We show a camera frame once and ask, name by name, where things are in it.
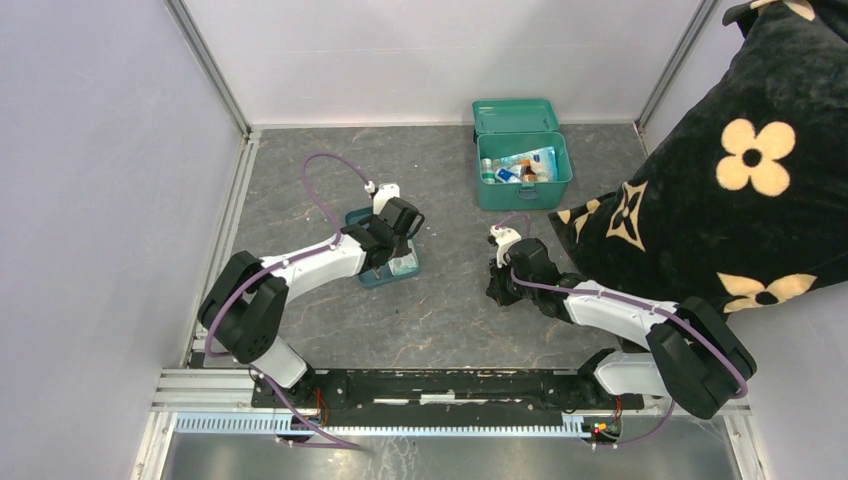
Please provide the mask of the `teal plastic tray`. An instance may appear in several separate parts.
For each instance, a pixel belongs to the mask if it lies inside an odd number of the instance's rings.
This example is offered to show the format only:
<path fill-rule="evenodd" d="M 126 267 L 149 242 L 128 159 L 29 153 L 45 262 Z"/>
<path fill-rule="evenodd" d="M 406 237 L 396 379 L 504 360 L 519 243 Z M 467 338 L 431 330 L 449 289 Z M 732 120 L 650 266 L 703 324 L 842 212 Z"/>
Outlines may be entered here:
<path fill-rule="evenodd" d="M 419 249 L 413 239 L 407 241 L 410 252 L 399 258 L 392 258 L 378 270 L 368 269 L 357 275 L 359 284 L 373 289 L 395 283 L 418 275 L 421 271 Z"/>

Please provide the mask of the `teal bandage strips stack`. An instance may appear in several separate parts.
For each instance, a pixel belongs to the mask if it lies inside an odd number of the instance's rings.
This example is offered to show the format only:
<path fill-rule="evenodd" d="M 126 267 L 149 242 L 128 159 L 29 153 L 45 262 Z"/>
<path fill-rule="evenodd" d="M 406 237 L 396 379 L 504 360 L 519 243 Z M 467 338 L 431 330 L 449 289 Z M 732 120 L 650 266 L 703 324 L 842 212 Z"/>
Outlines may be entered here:
<path fill-rule="evenodd" d="M 409 254 L 393 258 L 388 262 L 389 271 L 395 277 L 413 275 L 420 270 L 417 254 L 411 251 Z"/>

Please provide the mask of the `brown medicine bottle orange cap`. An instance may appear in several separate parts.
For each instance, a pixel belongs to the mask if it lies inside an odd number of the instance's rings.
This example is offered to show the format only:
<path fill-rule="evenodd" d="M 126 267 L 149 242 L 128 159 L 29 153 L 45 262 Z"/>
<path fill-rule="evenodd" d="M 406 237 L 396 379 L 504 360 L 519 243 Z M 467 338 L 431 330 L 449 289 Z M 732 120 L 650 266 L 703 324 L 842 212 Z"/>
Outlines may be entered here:
<path fill-rule="evenodd" d="M 524 183 L 534 183 L 537 181 L 537 175 L 532 169 L 530 160 L 523 160 L 520 164 L 520 178 Z"/>

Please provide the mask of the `white blue ointment tube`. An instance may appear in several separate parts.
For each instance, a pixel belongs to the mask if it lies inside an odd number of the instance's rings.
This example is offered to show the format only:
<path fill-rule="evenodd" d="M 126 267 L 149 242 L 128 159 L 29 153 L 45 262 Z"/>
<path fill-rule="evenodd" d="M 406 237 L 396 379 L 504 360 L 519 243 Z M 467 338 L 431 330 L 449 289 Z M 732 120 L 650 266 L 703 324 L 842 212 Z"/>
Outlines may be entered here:
<path fill-rule="evenodd" d="M 498 168 L 495 171 L 495 179 L 499 183 L 521 183 L 524 169 L 521 165 L 510 168 Z"/>

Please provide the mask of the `white pill bottle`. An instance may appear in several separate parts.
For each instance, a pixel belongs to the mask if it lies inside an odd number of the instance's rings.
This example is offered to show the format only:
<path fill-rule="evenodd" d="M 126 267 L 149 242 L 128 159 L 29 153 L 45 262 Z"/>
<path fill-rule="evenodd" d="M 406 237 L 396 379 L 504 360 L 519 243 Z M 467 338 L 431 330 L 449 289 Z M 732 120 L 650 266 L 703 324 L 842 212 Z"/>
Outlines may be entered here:
<path fill-rule="evenodd" d="M 496 173 L 493 166 L 493 162 L 489 158 L 482 158 L 480 160 L 480 174 L 481 179 L 486 184 L 496 184 Z"/>

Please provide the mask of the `blue cotton swab packet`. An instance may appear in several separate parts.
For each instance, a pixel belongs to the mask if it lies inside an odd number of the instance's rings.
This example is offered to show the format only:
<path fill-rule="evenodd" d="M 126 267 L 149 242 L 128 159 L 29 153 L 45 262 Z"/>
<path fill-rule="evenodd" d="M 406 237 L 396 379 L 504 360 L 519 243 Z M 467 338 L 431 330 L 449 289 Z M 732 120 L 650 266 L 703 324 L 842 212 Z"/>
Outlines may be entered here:
<path fill-rule="evenodd" d="M 552 146 L 502 157 L 497 160 L 495 169 L 505 169 L 524 182 L 560 180 L 557 152 Z"/>

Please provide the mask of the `green medicine kit box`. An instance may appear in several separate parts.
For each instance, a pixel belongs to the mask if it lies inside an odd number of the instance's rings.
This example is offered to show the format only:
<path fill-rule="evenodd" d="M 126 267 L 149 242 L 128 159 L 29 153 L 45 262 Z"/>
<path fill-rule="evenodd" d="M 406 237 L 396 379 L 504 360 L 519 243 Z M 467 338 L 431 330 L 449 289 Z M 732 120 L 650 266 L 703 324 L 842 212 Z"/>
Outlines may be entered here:
<path fill-rule="evenodd" d="M 572 179 L 564 136 L 543 98 L 472 103 L 477 199 L 486 211 L 551 210 Z"/>

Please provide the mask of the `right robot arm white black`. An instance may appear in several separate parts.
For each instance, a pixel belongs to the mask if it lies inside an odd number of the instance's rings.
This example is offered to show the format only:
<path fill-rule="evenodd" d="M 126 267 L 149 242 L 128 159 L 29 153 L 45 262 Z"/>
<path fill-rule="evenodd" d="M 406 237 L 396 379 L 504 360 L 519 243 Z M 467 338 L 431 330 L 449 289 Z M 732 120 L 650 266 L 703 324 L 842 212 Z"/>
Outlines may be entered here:
<path fill-rule="evenodd" d="M 495 229 L 487 241 L 486 294 L 500 306 L 531 302 L 543 315 L 611 333 L 636 351 L 604 353 L 577 382 L 580 400 L 602 408 L 618 395 L 667 397 L 687 413 L 712 418 L 748 392 L 757 371 L 752 354 L 705 300 L 649 300 L 562 272 L 546 245 L 513 229 Z"/>

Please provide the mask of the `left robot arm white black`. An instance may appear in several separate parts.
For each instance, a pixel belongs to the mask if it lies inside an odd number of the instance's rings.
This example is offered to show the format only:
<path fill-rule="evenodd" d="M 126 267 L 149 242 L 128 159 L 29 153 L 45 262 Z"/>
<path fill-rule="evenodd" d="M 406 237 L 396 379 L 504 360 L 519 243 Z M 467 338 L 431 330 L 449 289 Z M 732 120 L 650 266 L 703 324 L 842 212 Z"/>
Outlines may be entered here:
<path fill-rule="evenodd" d="M 197 321 L 223 354 L 274 381 L 276 394 L 288 406 L 302 407 L 314 394 L 312 368 L 279 335 L 286 306 L 325 284 L 410 254 L 409 241 L 424 220 L 411 203 L 391 198 L 380 210 L 305 249 L 264 258 L 238 252 L 201 302 Z"/>

